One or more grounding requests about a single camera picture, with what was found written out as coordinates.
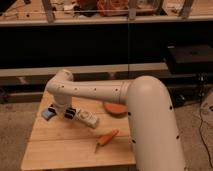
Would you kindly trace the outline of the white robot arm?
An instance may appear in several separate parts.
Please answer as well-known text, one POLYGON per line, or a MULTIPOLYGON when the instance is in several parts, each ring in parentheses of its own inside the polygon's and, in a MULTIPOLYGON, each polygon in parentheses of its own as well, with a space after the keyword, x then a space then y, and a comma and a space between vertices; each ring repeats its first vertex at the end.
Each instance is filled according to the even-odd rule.
POLYGON ((172 101, 159 79, 75 82, 63 69, 47 82, 46 90, 58 114, 72 96, 125 105, 138 171, 188 171, 172 101))

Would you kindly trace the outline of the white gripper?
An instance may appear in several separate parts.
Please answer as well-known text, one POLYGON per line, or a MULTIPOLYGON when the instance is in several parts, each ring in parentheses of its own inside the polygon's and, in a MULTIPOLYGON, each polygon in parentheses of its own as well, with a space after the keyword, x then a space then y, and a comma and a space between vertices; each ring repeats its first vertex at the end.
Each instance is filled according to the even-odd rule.
POLYGON ((53 96, 53 106, 54 106, 54 113, 59 115, 60 118, 66 118, 66 109, 71 106, 71 97, 66 95, 54 95, 53 96))

